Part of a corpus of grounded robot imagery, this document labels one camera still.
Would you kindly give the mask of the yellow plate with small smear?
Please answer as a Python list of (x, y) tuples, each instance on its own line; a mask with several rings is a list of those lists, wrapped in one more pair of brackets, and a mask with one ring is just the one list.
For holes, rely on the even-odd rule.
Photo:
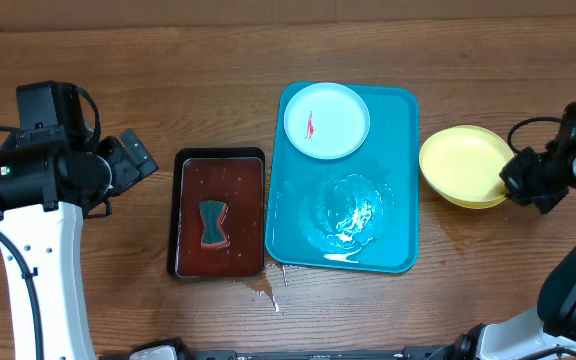
[(486, 209), (505, 201), (500, 172), (512, 158), (510, 147), (494, 132), (460, 125), (430, 136), (420, 148), (419, 166), (431, 188), (449, 202)]

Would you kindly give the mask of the teal and red sponge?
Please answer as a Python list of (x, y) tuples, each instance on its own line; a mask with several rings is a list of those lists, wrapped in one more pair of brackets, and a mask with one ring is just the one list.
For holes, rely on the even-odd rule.
[(199, 204), (203, 224), (201, 246), (204, 248), (221, 248), (229, 244), (223, 229), (227, 217), (227, 205), (224, 202), (208, 200)]

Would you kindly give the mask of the light blue plate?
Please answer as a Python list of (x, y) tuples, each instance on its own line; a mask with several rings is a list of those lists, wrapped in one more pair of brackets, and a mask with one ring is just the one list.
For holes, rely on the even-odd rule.
[(287, 103), (283, 127), (292, 145), (320, 160), (346, 157), (370, 130), (365, 101), (348, 86), (323, 82), (299, 90)]

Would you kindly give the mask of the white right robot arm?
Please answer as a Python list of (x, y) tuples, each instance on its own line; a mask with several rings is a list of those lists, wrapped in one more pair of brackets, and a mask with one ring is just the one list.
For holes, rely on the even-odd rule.
[[(576, 102), (557, 118), (559, 130), (542, 153), (515, 151), (501, 169), (506, 198), (550, 212), (576, 189)], [(537, 304), (503, 323), (479, 324), (435, 350), (447, 359), (576, 359), (576, 246), (548, 275)]]

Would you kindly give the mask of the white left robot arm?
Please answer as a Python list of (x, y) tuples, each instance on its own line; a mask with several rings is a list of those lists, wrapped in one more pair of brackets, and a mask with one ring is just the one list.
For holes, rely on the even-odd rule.
[(132, 130), (94, 152), (62, 138), (0, 150), (0, 250), (16, 358), (95, 358), (81, 271), (84, 220), (157, 169)]

